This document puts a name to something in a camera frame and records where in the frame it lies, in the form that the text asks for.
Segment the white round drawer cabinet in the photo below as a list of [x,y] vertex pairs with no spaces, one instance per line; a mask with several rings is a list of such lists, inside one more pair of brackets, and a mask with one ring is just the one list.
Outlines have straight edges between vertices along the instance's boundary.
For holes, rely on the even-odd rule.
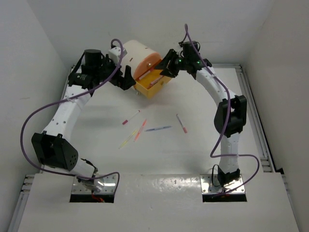
[[[162,60],[160,54],[136,40],[130,40],[124,43],[123,47],[126,50],[126,55],[121,62],[121,71],[125,71],[126,65],[131,67],[132,77],[136,81],[133,87],[140,94],[151,99],[172,80],[170,77],[163,76],[159,82],[150,87],[149,85],[152,81],[162,76],[160,75],[161,70],[155,69],[155,66]],[[149,69],[153,69],[153,71],[143,79],[137,79]]]

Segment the magenta cap white marker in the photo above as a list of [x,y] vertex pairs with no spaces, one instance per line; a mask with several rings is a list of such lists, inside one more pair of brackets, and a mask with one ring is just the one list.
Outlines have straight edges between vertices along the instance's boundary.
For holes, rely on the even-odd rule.
[[122,122],[122,125],[125,125],[126,123],[128,123],[131,119],[133,119],[137,114],[140,113],[140,110],[137,110],[133,115],[131,115],[130,117],[128,117],[126,120],[124,120]]

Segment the orange thin pen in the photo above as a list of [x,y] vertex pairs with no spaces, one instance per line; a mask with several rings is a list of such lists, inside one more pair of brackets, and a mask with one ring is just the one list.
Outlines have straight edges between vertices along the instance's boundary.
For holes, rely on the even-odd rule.
[[142,132],[142,130],[143,130],[143,128],[144,128],[146,123],[147,123],[147,119],[145,119],[143,121],[143,124],[141,125],[140,129],[138,130],[138,132],[137,132],[137,134],[136,134],[136,136],[134,138],[134,142],[136,142],[138,140],[138,138],[139,138],[139,136],[140,136],[140,134],[141,134],[141,132]]

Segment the yellow thin pen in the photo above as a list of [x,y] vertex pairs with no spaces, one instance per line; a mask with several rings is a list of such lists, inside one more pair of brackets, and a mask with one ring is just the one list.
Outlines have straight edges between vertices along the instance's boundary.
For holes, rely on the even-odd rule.
[[121,149],[122,147],[124,147],[128,141],[137,133],[138,129],[135,129],[118,147],[119,149]]

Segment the blue ballpoint pen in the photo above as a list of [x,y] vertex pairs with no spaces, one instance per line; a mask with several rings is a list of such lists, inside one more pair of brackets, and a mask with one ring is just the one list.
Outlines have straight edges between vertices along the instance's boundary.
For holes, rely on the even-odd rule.
[[169,128],[171,128],[171,127],[172,127],[172,126],[156,127],[156,128],[146,129],[145,132],[164,130],[164,129],[169,129]]

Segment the salmon cap white marker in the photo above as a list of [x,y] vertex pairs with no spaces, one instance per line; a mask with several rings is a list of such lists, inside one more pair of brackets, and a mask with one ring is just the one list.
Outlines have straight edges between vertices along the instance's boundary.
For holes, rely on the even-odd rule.
[[179,117],[179,114],[176,114],[176,118],[177,118],[177,120],[178,120],[180,126],[182,127],[184,133],[187,133],[187,129],[186,129],[186,127],[183,125],[183,123],[182,123],[182,121],[181,121],[181,119],[180,119],[180,117]]

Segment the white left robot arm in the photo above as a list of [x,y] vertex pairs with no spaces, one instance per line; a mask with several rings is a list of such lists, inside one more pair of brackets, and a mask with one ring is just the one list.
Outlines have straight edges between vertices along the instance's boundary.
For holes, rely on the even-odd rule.
[[66,171],[88,188],[97,185],[97,168],[90,161],[79,157],[78,151],[70,144],[70,138],[95,87],[105,80],[122,90],[135,85],[131,67],[126,66],[121,71],[118,64],[126,54],[124,48],[117,46],[112,47],[107,55],[97,49],[86,49],[83,52],[69,74],[63,102],[43,131],[33,134],[31,138],[40,164]]

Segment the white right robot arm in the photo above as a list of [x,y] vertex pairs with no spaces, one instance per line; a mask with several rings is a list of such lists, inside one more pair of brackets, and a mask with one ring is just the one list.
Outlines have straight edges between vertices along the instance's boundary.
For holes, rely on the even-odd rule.
[[214,126],[220,134],[221,147],[218,164],[218,181],[224,186],[240,177],[238,164],[238,143],[240,133],[246,125],[247,99],[229,90],[217,77],[212,64],[206,59],[200,59],[197,51],[198,42],[181,43],[180,53],[170,49],[155,69],[161,75],[175,78],[179,71],[186,71],[199,82],[214,100],[217,110],[214,117]]

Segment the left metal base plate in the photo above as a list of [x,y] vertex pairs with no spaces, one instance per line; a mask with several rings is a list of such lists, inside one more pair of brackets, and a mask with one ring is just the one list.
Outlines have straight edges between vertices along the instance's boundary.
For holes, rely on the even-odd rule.
[[72,194],[113,194],[118,181],[117,174],[112,174],[96,180],[74,179]]

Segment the metal base plate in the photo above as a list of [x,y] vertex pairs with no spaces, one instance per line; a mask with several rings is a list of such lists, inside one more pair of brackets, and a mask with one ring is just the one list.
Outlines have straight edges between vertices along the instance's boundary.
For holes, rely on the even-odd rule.
[[214,174],[213,178],[211,174],[200,175],[201,192],[203,195],[214,195],[219,193],[227,194],[245,194],[246,190],[243,185],[242,175],[237,180],[224,184],[221,187],[217,175]]
[[72,194],[113,194],[118,181],[117,174],[112,174],[96,180],[74,179]]

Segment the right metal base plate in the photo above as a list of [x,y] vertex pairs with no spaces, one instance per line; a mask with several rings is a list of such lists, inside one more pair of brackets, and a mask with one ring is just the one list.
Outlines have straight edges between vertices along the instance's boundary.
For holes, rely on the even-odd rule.
[[214,195],[219,193],[227,194],[245,194],[246,190],[243,185],[242,175],[237,180],[224,184],[221,187],[217,175],[214,174],[213,178],[211,174],[200,175],[201,192],[203,195]]

